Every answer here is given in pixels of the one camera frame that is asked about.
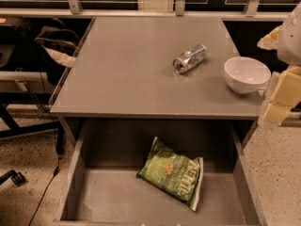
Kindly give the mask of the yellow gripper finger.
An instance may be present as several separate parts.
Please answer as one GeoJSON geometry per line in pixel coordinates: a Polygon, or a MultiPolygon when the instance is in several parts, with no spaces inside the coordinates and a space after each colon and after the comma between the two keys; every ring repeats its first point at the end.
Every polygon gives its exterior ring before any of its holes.
{"type": "Polygon", "coordinates": [[[301,67],[291,65],[284,72],[273,72],[266,87],[258,125],[264,129],[280,126],[301,102],[301,67]]]}
{"type": "Polygon", "coordinates": [[[263,50],[276,50],[278,48],[278,35],[281,26],[276,27],[270,33],[261,38],[257,46],[263,50]]]}

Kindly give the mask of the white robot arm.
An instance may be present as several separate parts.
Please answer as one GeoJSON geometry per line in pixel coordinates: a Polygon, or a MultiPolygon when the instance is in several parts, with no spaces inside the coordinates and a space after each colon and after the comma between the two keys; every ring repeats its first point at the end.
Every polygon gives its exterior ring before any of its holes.
{"type": "Polygon", "coordinates": [[[272,129],[280,126],[301,102],[301,4],[283,24],[258,42],[264,50],[277,50],[277,58],[288,64],[282,73],[272,73],[264,93],[258,125],[272,129]]]}

